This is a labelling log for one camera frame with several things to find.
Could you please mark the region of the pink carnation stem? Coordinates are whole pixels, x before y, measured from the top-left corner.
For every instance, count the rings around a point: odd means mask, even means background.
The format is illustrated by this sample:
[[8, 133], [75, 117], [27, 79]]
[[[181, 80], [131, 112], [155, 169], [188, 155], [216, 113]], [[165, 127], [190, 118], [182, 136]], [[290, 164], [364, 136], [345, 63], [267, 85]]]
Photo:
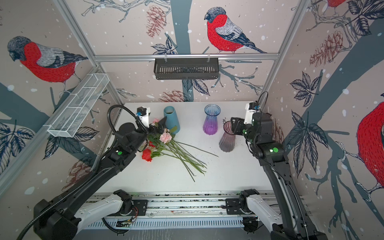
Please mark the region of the pink carnation stem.
[[199, 149], [197, 147], [194, 147], [192, 145], [188, 145], [188, 144], [184, 144], [184, 143], [181, 143], [181, 142], [177, 142], [174, 140], [175, 138], [175, 134], [172, 134], [170, 133], [168, 130], [165, 130], [164, 133], [162, 133], [159, 137], [160, 141], [162, 142], [162, 145], [165, 145], [165, 146], [168, 146], [170, 149], [174, 149], [175, 151], [177, 151], [178, 153], [184, 153], [186, 155], [190, 155], [192, 156], [187, 150], [185, 150], [182, 145], [186, 145], [186, 146], [189, 146], [191, 148], [195, 148], [201, 152], [204, 152], [204, 153], [207, 153], [207, 154], [210, 154], [210, 155], [213, 155], [213, 156], [216, 156], [218, 157], [217, 155], [215, 154], [212, 154], [210, 152], [207, 152], [207, 151], [204, 151], [202, 149]]

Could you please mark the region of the mauve glass vase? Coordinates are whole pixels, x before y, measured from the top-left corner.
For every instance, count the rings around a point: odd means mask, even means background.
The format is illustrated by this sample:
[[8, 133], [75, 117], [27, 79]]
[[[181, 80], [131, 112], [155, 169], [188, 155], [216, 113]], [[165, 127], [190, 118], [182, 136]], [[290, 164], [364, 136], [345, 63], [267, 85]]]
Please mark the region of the mauve glass vase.
[[219, 148], [226, 153], [234, 150], [236, 135], [232, 131], [232, 122], [227, 121], [223, 125], [224, 133], [219, 141]]

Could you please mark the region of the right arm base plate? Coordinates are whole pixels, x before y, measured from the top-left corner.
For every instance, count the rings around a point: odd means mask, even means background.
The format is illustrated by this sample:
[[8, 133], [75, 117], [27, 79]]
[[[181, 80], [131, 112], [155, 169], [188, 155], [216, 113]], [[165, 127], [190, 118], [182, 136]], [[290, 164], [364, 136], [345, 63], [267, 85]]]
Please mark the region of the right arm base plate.
[[225, 210], [227, 215], [249, 215], [241, 208], [239, 199], [225, 199]]

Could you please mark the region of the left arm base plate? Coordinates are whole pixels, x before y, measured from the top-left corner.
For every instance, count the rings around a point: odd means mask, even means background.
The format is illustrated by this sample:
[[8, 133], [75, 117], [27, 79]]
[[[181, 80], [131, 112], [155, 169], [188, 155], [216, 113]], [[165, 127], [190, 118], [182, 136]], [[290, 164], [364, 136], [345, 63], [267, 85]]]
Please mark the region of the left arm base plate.
[[119, 216], [145, 216], [148, 200], [125, 200], [118, 213]]

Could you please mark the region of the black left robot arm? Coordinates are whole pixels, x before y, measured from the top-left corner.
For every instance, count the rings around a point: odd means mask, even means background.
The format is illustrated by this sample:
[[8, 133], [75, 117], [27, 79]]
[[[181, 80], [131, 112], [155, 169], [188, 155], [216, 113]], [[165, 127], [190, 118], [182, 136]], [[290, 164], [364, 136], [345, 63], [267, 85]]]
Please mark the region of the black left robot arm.
[[51, 201], [41, 200], [34, 207], [32, 227], [42, 240], [71, 240], [82, 229], [112, 214], [138, 215], [132, 196], [123, 190], [95, 204], [84, 203], [108, 180], [122, 172], [136, 157], [149, 134], [164, 130], [166, 118], [159, 126], [136, 128], [125, 123], [115, 133], [112, 147], [105, 152], [96, 169], [82, 177], [75, 185]]

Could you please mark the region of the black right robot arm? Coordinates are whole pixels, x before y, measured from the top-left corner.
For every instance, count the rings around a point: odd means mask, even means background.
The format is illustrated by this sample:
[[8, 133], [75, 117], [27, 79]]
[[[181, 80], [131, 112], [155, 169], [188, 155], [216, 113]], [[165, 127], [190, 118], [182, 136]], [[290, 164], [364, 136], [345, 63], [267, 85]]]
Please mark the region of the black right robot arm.
[[266, 173], [280, 212], [265, 203], [256, 190], [240, 195], [241, 210], [254, 213], [270, 232], [272, 240], [326, 240], [308, 216], [291, 175], [290, 164], [281, 143], [273, 139], [271, 114], [246, 114], [245, 119], [231, 118], [235, 135], [243, 136], [246, 145]]

